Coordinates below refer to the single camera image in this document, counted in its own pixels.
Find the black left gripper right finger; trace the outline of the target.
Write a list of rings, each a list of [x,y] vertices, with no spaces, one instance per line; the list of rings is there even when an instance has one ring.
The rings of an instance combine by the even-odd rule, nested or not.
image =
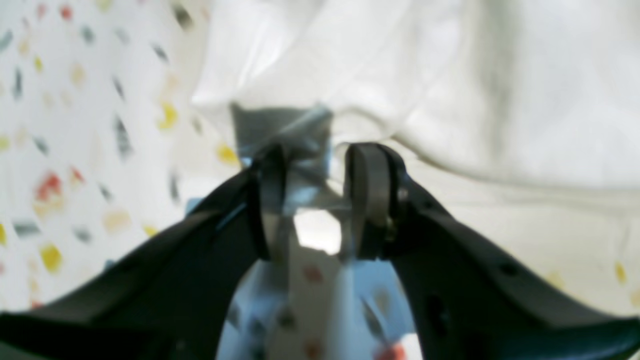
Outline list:
[[[345,154],[351,248],[387,261],[406,294],[425,360],[628,360],[639,320],[563,294],[458,221],[394,150]]]

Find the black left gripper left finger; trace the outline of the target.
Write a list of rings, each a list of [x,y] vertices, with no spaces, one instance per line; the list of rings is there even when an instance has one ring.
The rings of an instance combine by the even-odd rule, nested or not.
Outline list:
[[[269,145],[167,230],[79,289],[1,315],[3,360],[213,360],[243,276],[271,258],[287,159]]]

